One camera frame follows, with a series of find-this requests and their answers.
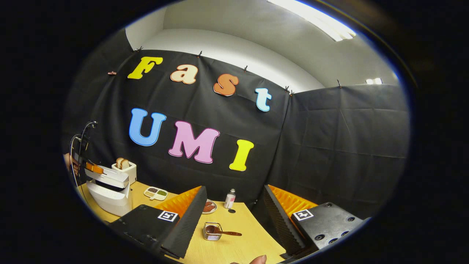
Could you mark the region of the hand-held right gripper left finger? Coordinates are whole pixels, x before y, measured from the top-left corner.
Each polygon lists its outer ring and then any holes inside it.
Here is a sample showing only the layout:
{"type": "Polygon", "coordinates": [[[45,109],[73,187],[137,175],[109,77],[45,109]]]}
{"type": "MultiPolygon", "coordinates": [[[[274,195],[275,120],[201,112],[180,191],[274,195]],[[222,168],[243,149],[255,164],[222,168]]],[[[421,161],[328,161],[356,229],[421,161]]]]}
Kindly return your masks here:
{"type": "Polygon", "coordinates": [[[195,187],[153,207],[139,205],[110,228],[152,254],[183,259],[206,201],[206,187],[195,187]]]}

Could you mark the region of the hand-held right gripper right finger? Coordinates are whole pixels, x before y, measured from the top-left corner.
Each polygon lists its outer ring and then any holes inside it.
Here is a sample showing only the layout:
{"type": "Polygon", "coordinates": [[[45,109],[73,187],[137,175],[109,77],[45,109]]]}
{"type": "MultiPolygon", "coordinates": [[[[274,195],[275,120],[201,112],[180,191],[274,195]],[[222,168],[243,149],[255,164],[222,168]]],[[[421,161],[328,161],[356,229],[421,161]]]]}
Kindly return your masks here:
{"type": "Polygon", "coordinates": [[[310,199],[265,184],[263,203],[287,257],[303,257],[331,246],[370,220],[336,199],[310,199]]]}

